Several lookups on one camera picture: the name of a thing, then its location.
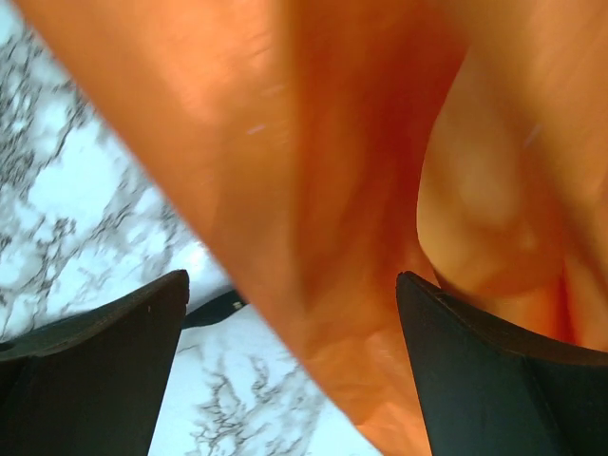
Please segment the black printed ribbon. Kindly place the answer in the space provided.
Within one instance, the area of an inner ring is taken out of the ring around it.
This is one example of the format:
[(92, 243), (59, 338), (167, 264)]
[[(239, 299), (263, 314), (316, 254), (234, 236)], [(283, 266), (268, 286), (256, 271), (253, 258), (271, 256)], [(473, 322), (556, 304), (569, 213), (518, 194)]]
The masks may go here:
[(248, 302), (241, 297), (238, 291), (232, 289), (226, 293), (219, 294), (188, 313), (183, 319), (181, 328), (186, 330), (215, 325), (247, 305)]

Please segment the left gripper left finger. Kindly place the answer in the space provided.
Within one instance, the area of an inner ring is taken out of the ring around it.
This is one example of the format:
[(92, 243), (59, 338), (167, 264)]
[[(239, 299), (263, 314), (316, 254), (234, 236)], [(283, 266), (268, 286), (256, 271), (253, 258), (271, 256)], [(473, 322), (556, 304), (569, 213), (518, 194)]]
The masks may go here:
[(2, 343), (2, 454), (147, 454), (188, 299), (178, 270)]

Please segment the orange wrapping paper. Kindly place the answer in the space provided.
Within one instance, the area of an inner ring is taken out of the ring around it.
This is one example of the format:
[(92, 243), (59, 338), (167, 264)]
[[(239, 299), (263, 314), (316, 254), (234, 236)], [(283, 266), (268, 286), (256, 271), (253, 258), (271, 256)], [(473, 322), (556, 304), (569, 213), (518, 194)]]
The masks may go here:
[(606, 349), (605, 2), (18, 9), (382, 452), (430, 452), (400, 272)]

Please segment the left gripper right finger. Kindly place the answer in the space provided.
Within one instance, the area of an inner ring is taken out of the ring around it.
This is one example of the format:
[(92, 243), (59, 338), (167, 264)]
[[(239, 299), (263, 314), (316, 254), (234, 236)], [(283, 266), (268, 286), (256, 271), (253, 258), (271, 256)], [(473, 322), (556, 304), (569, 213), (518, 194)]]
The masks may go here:
[(434, 455), (604, 455), (607, 355), (528, 331), (413, 272), (396, 299)]

